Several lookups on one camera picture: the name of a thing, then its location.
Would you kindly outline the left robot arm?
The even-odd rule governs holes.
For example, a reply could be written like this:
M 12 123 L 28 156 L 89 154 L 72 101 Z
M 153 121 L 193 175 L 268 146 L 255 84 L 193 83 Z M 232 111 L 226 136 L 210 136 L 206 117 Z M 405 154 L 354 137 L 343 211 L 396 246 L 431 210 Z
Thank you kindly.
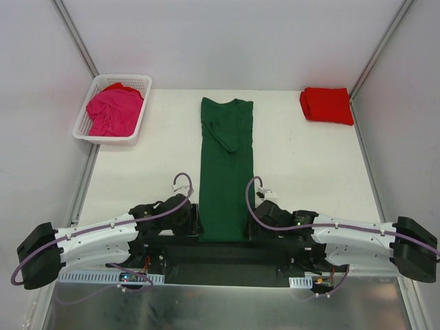
M 54 228 L 50 222 L 33 229 L 18 246 L 19 266 L 13 285 L 26 290 L 42 288 L 61 274 L 89 266 L 143 264 L 147 239 L 170 232 L 172 237 L 203 233 L 198 206 L 182 194 L 166 201 L 140 204 L 119 217 L 94 225 Z

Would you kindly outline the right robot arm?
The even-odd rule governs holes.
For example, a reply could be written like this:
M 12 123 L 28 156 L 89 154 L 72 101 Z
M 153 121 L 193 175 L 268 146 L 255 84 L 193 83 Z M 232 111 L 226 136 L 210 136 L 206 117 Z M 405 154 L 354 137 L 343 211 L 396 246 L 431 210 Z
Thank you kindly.
M 269 200 L 247 211 L 250 240 L 280 245 L 308 272 L 366 266 L 422 283 L 437 280 L 437 238 L 414 219 L 362 223 L 308 210 L 288 212 Z

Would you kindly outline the green t-shirt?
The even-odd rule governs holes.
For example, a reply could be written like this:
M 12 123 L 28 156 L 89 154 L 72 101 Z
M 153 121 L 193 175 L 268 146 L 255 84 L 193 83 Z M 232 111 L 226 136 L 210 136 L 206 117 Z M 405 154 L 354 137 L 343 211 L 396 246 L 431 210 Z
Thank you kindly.
M 246 240 L 245 189 L 254 176 L 252 101 L 201 101 L 199 218 L 210 243 Z

